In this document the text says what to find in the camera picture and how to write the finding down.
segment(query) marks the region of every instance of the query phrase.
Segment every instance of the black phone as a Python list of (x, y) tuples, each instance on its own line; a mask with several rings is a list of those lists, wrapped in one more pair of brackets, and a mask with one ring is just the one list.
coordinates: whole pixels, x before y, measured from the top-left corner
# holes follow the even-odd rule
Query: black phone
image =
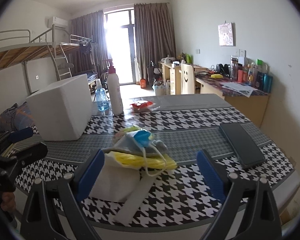
[(266, 159), (242, 123), (222, 123), (219, 128), (226, 137), (244, 169), (262, 164)]

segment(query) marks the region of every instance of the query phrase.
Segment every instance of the cup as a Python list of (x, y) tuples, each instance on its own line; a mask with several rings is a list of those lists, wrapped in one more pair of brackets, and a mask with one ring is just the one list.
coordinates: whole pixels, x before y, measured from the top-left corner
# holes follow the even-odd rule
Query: cup
[(238, 70), (238, 83), (242, 83), (243, 82), (243, 70), (239, 69)]

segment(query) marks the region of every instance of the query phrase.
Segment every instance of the hand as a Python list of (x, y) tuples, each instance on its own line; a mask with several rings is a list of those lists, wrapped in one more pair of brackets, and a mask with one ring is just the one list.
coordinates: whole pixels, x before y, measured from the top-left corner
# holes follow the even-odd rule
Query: hand
[(1, 208), (3, 211), (14, 212), (16, 209), (16, 202), (14, 201), (13, 192), (3, 192), (2, 193), (2, 203)]

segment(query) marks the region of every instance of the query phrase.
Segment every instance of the paper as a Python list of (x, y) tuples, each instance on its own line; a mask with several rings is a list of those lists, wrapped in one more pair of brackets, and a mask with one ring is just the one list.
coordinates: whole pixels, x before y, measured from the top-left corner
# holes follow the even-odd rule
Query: paper
[(250, 87), (250, 86), (244, 86), (244, 85), (241, 85), (239, 83), (236, 83), (236, 82), (222, 82), (220, 83), (224, 88), (227, 88), (227, 89), (230, 89), (230, 90), (233, 90), (233, 91), (236, 91), (246, 97), (250, 97), (252, 92), (254, 90), (258, 90), (258, 89), (255, 89), (253, 87)]

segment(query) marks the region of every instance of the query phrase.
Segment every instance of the red snack package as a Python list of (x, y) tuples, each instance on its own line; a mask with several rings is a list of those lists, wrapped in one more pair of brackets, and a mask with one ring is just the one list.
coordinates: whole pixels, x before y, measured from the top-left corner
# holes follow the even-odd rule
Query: red snack package
[(140, 100), (137, 102), (134, 102), (133, 104), (131, 104), (131, 106), (135, 109), (135, 110), (139, 110), (142, 109), (144, 107), (148, 107), (153, 105), (153, 103), (151, 101), (146, 101), (146, 100)]

